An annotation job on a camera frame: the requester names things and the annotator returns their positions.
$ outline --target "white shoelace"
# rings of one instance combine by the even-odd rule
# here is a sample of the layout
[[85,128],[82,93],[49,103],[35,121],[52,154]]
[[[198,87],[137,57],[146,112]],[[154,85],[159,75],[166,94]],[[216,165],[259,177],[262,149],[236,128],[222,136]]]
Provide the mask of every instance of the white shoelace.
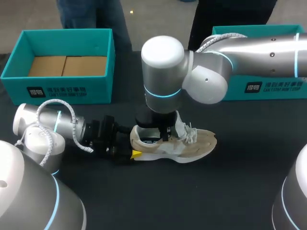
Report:
[[185,140],[185,142],[188,144],[195,143],[197,141],[197,128],[192,128],[191,122],[190,126],[187,126],[186,123],[183,123],[183,125],[186,132],[179,140]]

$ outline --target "sneaker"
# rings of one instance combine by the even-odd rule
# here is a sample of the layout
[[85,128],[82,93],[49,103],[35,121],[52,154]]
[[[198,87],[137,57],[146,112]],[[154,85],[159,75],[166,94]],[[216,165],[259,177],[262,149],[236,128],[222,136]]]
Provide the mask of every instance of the sneaker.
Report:
[[162,141],[157,128],[135,126],[130,134],[131,146],[142,152],[136,161],[153,161],[169,158],[178,163],[188,163],[208,155],[216,146],[214,133],[196,129],[182,122],[177,112],[176,123],[171,127],[168,141]]

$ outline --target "jeans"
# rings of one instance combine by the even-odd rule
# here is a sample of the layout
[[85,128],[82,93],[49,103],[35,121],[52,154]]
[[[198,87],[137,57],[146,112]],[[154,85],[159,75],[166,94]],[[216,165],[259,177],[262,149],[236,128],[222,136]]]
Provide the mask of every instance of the jeans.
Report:
[[111,28],[115,52],[131,52],[126,21],[119,0],[57,0],[64,29]]

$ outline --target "person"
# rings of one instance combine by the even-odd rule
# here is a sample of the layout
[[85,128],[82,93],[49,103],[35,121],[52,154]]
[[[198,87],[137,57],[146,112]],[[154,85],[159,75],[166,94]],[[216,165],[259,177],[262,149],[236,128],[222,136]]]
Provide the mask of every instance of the person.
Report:
[[131,52],[124,12],[119,0],[57,0],[64,29],[111,28],[115,52]]
[[214,26],[266,24],[277,0],[199,0],[189,50],[197,50]]

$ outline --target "teal cardboard box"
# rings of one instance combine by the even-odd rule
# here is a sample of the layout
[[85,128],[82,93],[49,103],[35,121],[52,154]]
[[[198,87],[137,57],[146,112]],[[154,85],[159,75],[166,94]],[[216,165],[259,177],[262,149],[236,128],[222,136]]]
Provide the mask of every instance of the teal cardboard box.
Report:
[[[300,25],[243,25],[216,26],[213,34],[239,33],[248,37],[295,35],[303,33]],[[224,101],[302,99],[307,98],[307,83],[300,78],[264,78],[259,76],[232,76]]]
[[15,105],[57,98],[111,102],[115,64],[111,29],[22,31],[1,81]]

